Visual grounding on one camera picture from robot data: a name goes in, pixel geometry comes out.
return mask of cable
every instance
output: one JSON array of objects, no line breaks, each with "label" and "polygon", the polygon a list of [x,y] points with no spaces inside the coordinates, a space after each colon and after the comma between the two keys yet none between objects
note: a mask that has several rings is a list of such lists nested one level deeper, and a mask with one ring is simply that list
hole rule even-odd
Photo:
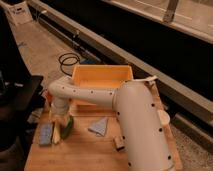
[{"label": "cable", "polygon": [[[75,59],[75,61],[72,62],[72,63],[66,63],[67,60],[70,60],[70,59]],[[76,53],[69,52],[69,53],[64,53],[61,56],[59,56],[58,61],[60,63],[61,72],[63,72],[65,75],[72,76],[71,74],[69,74],[66,71],[64,71],[63,66],[72,66],[72,65],[75,65],[75,64],[79,63],[80,62],[80,57]]]}]

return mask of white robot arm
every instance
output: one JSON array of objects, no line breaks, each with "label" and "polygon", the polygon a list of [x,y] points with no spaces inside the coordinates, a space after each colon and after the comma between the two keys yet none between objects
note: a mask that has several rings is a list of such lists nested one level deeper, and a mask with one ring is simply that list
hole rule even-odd
[{"label": "white robot arm", "polygon": [[173,171],[174,164],[148,88],[138,81],[118,89],[80,88],[64,77],[52,82],[52,112],[65,114],[69,99],[81,99],[117,112],[132,171]]}]

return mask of concrete floor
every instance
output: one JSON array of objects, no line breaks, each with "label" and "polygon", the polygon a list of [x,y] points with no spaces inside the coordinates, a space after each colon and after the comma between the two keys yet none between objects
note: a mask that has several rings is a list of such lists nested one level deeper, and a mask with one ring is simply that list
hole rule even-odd
[{"label": "concrete floor", "polygon": [[[45,88],[52,80],[63,75],[59,70],[58,57],[65,52],[72,52],[70,47],[37,22],[30,22],[19,27],[13,26],[12,29],[27,67],[32,74],[44,76]],[[176,119],[173,122],[176,126],[179,124]],[[199,145],[200,143],[184,134],[183,130],[173,125],[171,128],[183,162],[183,170],[212,171],[213,155],[208,151],[213,149],[213,145],[210,144],[209,150],[205,150]]]}]

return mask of metal rail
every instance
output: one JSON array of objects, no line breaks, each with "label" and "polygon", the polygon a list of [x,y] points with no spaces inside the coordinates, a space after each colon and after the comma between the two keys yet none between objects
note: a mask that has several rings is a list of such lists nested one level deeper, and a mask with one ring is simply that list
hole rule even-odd
[{"label": "metal rail", "polygon": [[209,126],[213,127],[212,101],[160,72],[151,65],[143,62],[124,49],[119,48],[112,42],[80,25],[47,4],[39,0],[28,0],[28,4],[40,13],[46,10],[43,15],[56,22],[72,34],[78,35],[78,38],[82,41],[89,44],[116,63],[131,65],[134,70],[134,74],[137,76],[144,77],[147,75],[156,75],[158,77],[157,84],[159,91],[163,95],[172,99],[175,103],[194,114]]}]

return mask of orange plastic tray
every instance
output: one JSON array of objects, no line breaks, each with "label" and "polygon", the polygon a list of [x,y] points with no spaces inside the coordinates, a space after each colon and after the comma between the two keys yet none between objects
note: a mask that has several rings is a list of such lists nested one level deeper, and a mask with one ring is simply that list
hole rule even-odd
[{"label": "orange plastic tray", "polygon": [[72,79],[79,87],[118,88],[124,81],[132,80],[133,74],[128,65],[76,65]]}]

